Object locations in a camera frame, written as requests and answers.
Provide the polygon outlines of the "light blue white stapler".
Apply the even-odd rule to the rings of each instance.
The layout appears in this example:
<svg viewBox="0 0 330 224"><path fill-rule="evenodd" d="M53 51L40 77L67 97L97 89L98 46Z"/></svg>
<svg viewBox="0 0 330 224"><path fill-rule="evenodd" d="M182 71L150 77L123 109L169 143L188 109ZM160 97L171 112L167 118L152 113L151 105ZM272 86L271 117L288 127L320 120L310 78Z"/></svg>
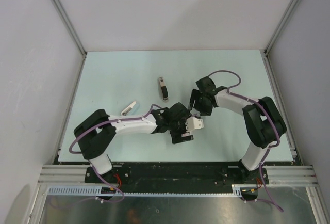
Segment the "light blue white stapler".
<svg viewBox="0 0 330 224"><path fill-rule="evenodd" d="M137 101L131 102L121 111L121 116L133 115L138 110L139 106L140 105Z"/></svg>

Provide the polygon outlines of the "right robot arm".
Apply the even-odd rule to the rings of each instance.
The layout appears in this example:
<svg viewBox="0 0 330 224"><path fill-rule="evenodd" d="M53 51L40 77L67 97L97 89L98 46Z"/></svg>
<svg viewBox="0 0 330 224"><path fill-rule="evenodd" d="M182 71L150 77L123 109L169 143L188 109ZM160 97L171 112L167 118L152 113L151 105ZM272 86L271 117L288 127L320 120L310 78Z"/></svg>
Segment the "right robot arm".
<svg viewBox="0 0 330 224"><path fill-rule="evenodd" d="M229 88L217 87L208 76L199 79L196 85L197 89L191 92L189 109L195 109L201 116L210 116L214 108L220 107L244 118L250 144L238 163L238 178L243 183L251 183L270 150L279 146L280 137L287 131L273 99L245 97Z"/></svg>

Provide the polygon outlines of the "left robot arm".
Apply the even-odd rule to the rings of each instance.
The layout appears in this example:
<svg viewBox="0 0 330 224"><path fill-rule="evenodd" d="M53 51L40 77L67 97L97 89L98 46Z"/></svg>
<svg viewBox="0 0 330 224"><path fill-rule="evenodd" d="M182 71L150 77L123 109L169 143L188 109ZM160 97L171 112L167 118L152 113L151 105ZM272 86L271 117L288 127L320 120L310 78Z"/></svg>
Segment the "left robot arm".
<svg viewBox="0 0 330 224"><path fill-rule="evenodd" d="M75 140L69 147L72 154L82 154L91 164L96 177L107 183L114 170L106 152L112 140L126 134L159 134L169 132L172 143L193 140L192 131L202 127L200 119L182 104L170 108L151 105L149 111L138 116L110 116L98 109L74 130Z"/></svg>

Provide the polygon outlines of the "beige black stapler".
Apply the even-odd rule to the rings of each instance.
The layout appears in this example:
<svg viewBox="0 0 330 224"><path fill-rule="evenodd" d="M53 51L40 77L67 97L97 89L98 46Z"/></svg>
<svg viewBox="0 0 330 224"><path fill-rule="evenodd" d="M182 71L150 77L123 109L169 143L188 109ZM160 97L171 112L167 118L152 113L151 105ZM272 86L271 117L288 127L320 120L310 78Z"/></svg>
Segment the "beige black stapler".
<svg viewBox="0 0 330 224"><path fill-rule="evenodd" d="M166 83L164 81L163 77L158 78L158 86L159 86L159 93L160 97L163 102L168 102L169 101L169 94L168 94L168 89L166 86Z"/></svg>

